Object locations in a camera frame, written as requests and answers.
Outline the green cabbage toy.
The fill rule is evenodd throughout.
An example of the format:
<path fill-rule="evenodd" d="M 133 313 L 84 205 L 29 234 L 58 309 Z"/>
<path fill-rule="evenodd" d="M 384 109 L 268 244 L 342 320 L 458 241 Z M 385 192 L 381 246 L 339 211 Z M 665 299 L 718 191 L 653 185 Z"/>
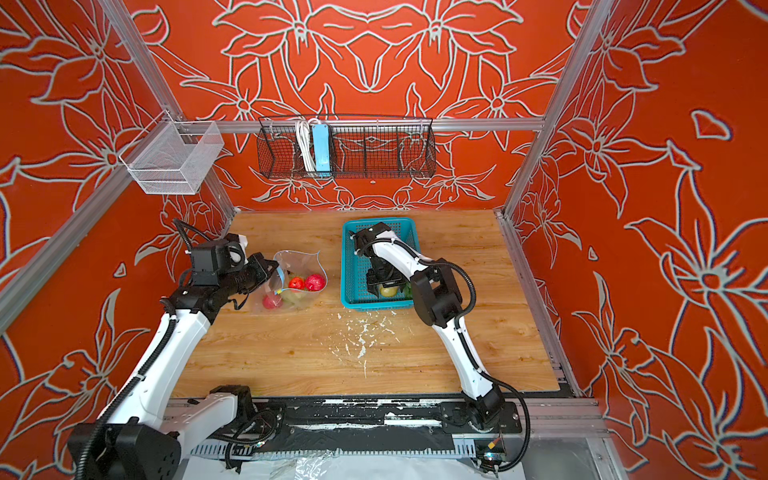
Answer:
<path fill-rule="evenodd" d="M 296 289 L 283 289 L 280 291 L 280 297 L 287 305 L 301 308 L 307 303 L 308 292 Z"/>

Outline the yellow orange pepper toy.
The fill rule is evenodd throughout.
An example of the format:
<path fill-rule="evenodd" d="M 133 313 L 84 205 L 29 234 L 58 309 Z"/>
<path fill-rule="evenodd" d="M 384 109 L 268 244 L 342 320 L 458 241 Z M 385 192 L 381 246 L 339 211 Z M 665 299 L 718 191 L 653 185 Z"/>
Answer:
<path fill-rule="evenodd" d="M 288 287 L 295 290 L 304 290 L 306 288 L 306 283 L 301 276 L 293 276 L 289 280 Z"/>

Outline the teal plastic perforated basket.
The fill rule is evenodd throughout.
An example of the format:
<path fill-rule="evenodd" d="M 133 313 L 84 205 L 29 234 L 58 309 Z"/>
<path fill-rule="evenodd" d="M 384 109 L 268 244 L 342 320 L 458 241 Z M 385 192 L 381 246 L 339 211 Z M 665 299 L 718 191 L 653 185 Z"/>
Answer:
<path fill-rule="evenodd" d="M 347 221 L 342 229 L 340 298 L 342 304 L 356 311 L 399 310 L 413 307 L 408 293 L 400 292 L 394 297 L 379 298 L 367 289 L 366 274 L 371 262 L 354 253 L 352 236 L 360 230 L 383 222 L 389 225 L 398 237 L 411 248 L 420 251 L 415 221 L 409 217 L 368 217 Z"/>

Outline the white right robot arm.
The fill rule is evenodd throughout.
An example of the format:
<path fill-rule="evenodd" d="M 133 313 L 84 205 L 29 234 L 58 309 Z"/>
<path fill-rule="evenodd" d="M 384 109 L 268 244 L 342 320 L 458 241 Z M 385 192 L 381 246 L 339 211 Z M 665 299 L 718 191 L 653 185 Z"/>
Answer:
<path fill-rule="evenodd" d="M 520 392 L 493 377 L 483 365 L 466 326 L 477 301 L 475 286 L 464 269 L 445 259 L 429 258 L 379 222 L 350 234 L 353 253 L 367 258 L 369 292 L 382 287 L 411 288 L 413 307 L 441 339 L 458 374 L 469 422 L 480 431 L 494 428 L 505 409 L 504 391 L 521 407 L 523 432 L 530 432 L 530 412 Z"/>

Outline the yellow green potato toy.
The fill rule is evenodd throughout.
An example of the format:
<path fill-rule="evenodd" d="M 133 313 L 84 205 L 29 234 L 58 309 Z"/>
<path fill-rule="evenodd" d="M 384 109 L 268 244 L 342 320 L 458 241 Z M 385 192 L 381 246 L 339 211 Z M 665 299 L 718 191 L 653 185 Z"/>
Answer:
<path fill-rule="evenodd" d="M 379 286 L 379 294 L 383 298 L 393 298 L 401 293 L 400 286 Z"/>

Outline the clear plastic wall bin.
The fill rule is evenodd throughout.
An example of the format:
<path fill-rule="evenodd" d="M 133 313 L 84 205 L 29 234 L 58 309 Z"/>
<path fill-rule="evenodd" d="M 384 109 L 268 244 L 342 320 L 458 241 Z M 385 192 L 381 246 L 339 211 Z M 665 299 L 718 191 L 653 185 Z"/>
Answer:
<path fill-rule="evenodd" d="M 145 194 L 193 195 L 224 147 L 214 122 L 201 127 L 201 133 L 182 133 L 174 122 L 162 122 L 121 163 Z"/>

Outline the aluminium frame rail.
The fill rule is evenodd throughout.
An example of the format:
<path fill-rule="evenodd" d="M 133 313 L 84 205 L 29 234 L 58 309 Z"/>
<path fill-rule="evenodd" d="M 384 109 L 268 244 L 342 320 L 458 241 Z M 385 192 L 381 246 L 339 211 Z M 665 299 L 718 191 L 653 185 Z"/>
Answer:
<path fill-rule="evenodd" d="M 262 119 L 255 121 L 218 120 L 213 121 L 222 134 L 255 134 L 262 127 L 294 127 L 298 119 Z M 405 119 L 405 118 L 354 118 L 321 120 L 321 123 L 331 127 L 432 127 L 435 133 L 452 132 L 504 132 L 504 131 L 541 131 L 544 127 L 543 117 L 532 118 L 437 118 L 437 119 Z"/>

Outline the light blue flat box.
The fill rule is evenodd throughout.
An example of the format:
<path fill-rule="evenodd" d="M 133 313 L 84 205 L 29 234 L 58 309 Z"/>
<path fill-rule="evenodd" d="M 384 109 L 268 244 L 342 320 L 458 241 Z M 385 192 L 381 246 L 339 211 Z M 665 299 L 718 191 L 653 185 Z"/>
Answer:
<path fill-rule="evenodd" d="M 330 134 L 327 125 L 319 123 L 312 126 L 315 156 L 315 170 L 319 176 L 331 175 Z"/>

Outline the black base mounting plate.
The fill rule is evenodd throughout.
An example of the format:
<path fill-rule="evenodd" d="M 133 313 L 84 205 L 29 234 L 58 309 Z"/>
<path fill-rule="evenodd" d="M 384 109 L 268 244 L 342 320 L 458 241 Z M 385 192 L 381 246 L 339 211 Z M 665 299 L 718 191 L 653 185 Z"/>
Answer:
<path fill-rule="evenodd" d="M 439 429 L 445 433 L 521 434 L 516 405 L 508 403 L 488 426 L 470 414 L 462 398 L 262 398 L 253 401 L 256 414 L 218 428 L 212 439 L 258 438 L 292 428 L 304 430 L 406 427 Z"/>

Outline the red round fruit toy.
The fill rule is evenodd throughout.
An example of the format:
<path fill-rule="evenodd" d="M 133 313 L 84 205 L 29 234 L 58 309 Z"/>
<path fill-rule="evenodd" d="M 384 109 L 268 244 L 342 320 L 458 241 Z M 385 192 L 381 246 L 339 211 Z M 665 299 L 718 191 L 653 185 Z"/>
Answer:
<path fill-rule="evenodd" d="M 312 274 L 305 279 L 305 288 L 311 292 L 322 291 L 326 285 L 327 280 L 323 274 Z"/>

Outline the clear zip top bag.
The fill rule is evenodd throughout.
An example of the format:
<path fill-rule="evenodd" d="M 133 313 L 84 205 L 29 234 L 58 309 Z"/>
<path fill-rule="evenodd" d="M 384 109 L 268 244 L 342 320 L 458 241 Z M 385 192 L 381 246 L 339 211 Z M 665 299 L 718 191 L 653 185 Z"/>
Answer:
<path fill-rule="evenodd" d="M 319 299 L 328 285 L 320 252 L 278 251 L 275 273 L 248 300 L 252 313 L 288 313 L 305 310 Z"/>

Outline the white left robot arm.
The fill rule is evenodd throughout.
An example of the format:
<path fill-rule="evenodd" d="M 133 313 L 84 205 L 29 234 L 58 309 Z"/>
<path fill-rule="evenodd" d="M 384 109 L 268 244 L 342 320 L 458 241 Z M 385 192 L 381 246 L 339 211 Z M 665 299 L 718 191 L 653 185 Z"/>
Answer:
<path fill-rule="evenodd" d="M 77 479 L 180 479 L 190 454 L 209 439 L 234 444 L 260 416 L 249 387 L 224 385 L 175 420 L 165 411 L 200 340 L 220 310 L 267 283 L 279 264 L 247 255 L 242 235 L 190 246 L 188 279 L 162 298 L 164 314 L 130 378 L 96 420 L 67 441 Z"/>

